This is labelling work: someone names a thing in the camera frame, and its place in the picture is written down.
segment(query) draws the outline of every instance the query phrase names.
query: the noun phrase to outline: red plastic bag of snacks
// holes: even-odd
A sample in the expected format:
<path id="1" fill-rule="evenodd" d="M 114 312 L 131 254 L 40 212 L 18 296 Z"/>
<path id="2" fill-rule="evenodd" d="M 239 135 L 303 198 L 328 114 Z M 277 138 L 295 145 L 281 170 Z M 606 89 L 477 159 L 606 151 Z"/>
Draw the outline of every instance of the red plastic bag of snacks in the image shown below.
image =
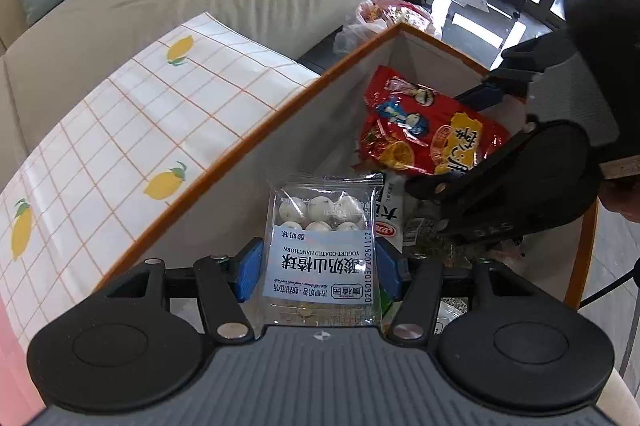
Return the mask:
<path id="1" fill-rule="evenodd" d="M 360 158 L 413 174 L 465 173 L 502 146 L 498 123 L 431 88 L 379 66 L 364 94 L 369 108 Z"/>

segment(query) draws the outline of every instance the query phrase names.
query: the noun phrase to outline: barcode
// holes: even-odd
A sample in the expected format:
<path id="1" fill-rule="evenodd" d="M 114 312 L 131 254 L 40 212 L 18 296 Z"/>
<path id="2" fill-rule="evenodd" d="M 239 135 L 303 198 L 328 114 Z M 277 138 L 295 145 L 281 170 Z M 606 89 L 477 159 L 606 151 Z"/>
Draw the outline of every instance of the barcode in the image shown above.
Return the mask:
<path id="1" fill-rule="evenodd" d="M 415 245 L 420 228 L 424 225 L 424 220 L 424 218 L 412 218 L 407 222 L 404 228 L 404 235 L 402 236 L 403 247 L 406 245 Z"/>

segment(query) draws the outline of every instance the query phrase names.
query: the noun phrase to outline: beige sofa cover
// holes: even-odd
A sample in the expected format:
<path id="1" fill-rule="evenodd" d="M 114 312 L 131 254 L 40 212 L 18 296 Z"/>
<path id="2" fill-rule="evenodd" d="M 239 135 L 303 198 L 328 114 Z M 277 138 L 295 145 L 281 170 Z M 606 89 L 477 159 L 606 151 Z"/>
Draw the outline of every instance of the beige sofa cover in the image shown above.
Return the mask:
<path id="1" fill-rule="evenodd" d="M 84 95 L 142 48 L 200 12 L 209 11 L 233 30 L 297 58 L 339 27 L 361 0 L 66 0 L 15 41 L 25 26 L 21 5 L 11 1 L 13 7 L 0 7 L 0 39 L 7 47 L 0 57 L 5 83 L 0 109 L 15 106 L 12 117 L 2 115 L 15 127 L 0 138 L 0 151 L 19 152 L 15 159 L 2 158 L 2 187 L 24 152 Z M 16 141 L 16 132 L 22 139 Z"/>

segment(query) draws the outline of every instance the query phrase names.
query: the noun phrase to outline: white snack package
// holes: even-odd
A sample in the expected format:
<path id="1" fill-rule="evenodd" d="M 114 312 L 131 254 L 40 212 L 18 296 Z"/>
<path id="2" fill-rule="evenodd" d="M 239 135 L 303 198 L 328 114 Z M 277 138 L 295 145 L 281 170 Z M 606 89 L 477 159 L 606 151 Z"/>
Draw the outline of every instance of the white snack package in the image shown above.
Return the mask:
<path id="1" fill-rule="evenodd" d="M 402 227 L 404 226 L 403 194 L 405 178 L 385 172 L 385 186 L 376 199 L 376 236 L 384 236 L 391 245 L 402 252 Z"/>
<path id="2" fill-rule="evenodd" d="M 263 324 L 379 325 L 373 208 L 382 176 L 323 179 L 281 173 L 270 184 L 257 290 Z M 301 229 L 284 220 L 302 215 L 290 211 L 294 206 L 305 208 Z"/>

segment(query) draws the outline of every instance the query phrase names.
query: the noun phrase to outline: black cable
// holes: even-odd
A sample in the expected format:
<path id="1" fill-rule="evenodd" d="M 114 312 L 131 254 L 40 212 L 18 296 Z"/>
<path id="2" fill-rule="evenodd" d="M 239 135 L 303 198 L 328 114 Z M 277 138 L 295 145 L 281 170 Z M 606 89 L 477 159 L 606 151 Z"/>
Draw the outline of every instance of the black cable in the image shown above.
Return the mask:
<path id="1" fill-rule="evenodd" d="M 588 305 L 589 303 L 593 303 L 595 300 L 598 300 L 598 299 L 602 298 L 605 294 L 609 294 L 613 289 L 615 289 L 617 287 L 620 287 L 620 285 L 622 285 L 623 283 L 629 281 L 634 276 L 634 270 L 635 270 L 635 268 L 631 269 L 628 273 L 626 273 L 625 275 L 621 276 L 620 278 L 618 278 L 614 282 L 612 282 L 609 285 L 607 285 L 606 287 L 604 287 L 604 289 L 601 289 L 598 292 L 596 292 L 596 294 L 593 294 L 593 295 L 589 296 L 588 298 L 585 298 L 584 300 L 582 300 L 580 302 L 580 306 L 578 308 L 581 309 L 585 305 Z"/>

